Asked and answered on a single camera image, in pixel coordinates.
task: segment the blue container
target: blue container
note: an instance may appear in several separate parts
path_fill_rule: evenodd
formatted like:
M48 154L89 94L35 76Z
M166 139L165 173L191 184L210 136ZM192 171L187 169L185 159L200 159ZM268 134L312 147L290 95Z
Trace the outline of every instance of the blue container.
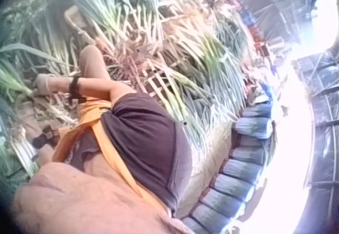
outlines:
M262 174L263 166L245 163L235 159L226 160L220 168L224 175L235 177L242 181L256 185Z
M248 202L255 190L253 184L224 174L214 176L210 182L210 187L243 202Z
M199 201L228 217L237 219L245 211L245 203L218 191L207 188L199 198Z
M206 231L203 226L201 226L197 221L195 221L191 217L185 217L184 219L181 220L184 225L186 225L188 228L193 230L194 233L196 234L209 234L208 231Z
M211 234L226 233L233 226L232 219L201 203L192 209L191 217Z

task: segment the roof beam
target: roof beam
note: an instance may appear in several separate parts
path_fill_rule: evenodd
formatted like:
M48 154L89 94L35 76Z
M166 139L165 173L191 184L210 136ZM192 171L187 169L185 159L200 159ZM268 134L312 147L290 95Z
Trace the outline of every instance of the roof beam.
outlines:
M332 87L329 87L329 88L326 88L326 89L323 89L320 92L315 93L312 97L321 96L321 95L328 95L328 94L331 94L331 93L335 93L337 91L339 91L339 84L332 86Z
M339 125L339 119L317 123L316 127L317 128L323 128L323 127L332 127L332 126L335 126L335 125Z

